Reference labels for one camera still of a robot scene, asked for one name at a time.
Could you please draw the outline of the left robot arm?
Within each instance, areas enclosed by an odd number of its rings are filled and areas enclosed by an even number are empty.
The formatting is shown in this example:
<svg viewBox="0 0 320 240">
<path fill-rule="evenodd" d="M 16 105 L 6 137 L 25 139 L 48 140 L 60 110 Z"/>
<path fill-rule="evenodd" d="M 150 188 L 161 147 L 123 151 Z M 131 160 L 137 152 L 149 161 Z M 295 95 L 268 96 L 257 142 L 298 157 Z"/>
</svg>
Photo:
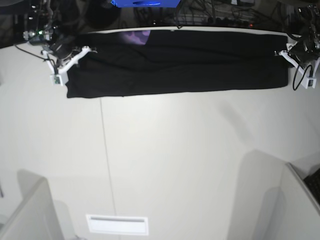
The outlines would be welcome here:
<svg viewBox="0 0 320 240">
<path fill-rule="evenodd" d="M 282 30 L 294 41 L 287 52 L 302 66 L 320 57 L 320 2 L 279 0 L 277 15 Z"/>
</svg>

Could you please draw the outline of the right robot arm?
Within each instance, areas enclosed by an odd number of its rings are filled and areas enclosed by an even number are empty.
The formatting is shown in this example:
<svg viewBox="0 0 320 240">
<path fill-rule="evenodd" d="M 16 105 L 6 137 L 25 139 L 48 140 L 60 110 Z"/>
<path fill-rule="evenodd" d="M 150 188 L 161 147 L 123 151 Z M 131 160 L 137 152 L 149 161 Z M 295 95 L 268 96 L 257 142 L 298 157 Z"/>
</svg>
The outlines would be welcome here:
<svg viewBox="0 0 320 240">
<path fill-rule="evenodd" d="M 41 54 L 34 57 L 47 62 L 54 71 L 60 70 L 71 60 L 91 49 L 78 46 L 79 24 L 84 20 L 92 2 L 84 0 L 13 0 L 11 5 L 1 6 L 5 13 L 17 17 L 19 41 L 42 47 Z"/>
</svg>

